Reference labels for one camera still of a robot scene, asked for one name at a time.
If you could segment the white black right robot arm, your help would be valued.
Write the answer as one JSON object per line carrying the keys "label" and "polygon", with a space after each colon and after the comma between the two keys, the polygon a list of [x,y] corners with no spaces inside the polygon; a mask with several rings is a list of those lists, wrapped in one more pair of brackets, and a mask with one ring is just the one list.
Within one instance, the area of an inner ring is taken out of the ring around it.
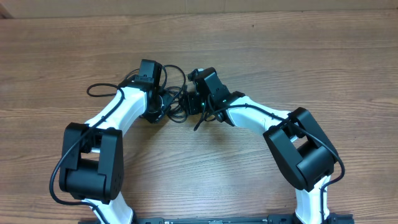
{"label": "white black right robot arm", "polygon": [[342,161],[315,118],[305,108],[274,110],[244,93],[231,93],[213,67],[188,74],[194,91],[184,99],[189,115],[205,121],[225,122],[264,137],[275,163],[295,188],[299,223],[328,223],[327,188],[334,183],[335,164]]}

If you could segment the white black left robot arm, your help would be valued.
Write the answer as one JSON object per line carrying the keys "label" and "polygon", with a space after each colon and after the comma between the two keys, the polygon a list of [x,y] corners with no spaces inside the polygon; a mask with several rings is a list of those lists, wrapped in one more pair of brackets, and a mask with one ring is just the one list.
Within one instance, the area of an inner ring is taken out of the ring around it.
{"label": "white black left robot arm", "polygon": [[123,137],[140,116],[149,122],[160,120],[171,97],[162,93],[165,66],[143,59],[140,67],[115,85],[112,100],[85,123],[70,123],[64,132],[62,157],[50,178],[55,179],[74,200],[69,206],[85,205],[97,223],[134,223],[135,214],[121,193],[124,179]]}

